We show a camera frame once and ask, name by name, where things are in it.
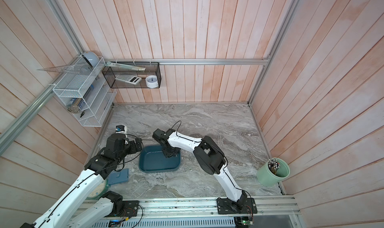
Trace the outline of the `teal plastic storage tray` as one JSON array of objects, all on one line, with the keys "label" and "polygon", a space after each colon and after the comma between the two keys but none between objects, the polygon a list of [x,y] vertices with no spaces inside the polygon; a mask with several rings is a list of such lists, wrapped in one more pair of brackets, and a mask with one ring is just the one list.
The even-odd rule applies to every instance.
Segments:
[{"label": "teal plastic storage tray", "polygon": [[139,158],[139,169],[146,173],[167,173],[179,169],[181,164],[181,154],[166,158],[160,145],[146,146]]}]

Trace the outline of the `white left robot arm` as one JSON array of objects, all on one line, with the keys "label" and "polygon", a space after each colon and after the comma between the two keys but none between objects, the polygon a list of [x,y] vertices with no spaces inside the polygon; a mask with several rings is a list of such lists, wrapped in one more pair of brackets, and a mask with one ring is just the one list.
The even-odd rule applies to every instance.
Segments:
[{"label": "white left robot arm", "polygon": [[129,209],[123,197],[115,192],[106,192],[89,209],[73,217],[75,211],[120,164],[125,157],[143,149],[142,139],[129,134],[114,133],[107,144],[85,165],[77,180],[43,215],[33,223],[22,224],[23,228],[88,228],[104,217],[126,216]]}]

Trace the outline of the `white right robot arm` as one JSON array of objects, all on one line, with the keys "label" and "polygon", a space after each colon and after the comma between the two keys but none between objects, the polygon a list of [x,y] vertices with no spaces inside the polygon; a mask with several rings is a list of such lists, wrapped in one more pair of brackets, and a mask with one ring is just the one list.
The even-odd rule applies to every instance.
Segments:
[{"label": "white right robot arm", "polygon": [[166,158],[175,156],[181,149],[193,153],[203,171],[217,179],[227,195],[216,200],[218,214],[254,215],[258,212],[255,200],[233,179],[224,152],[211,137],[194,138],[170,128],[167,131],[155,130],[153,139],[161,145]]}]

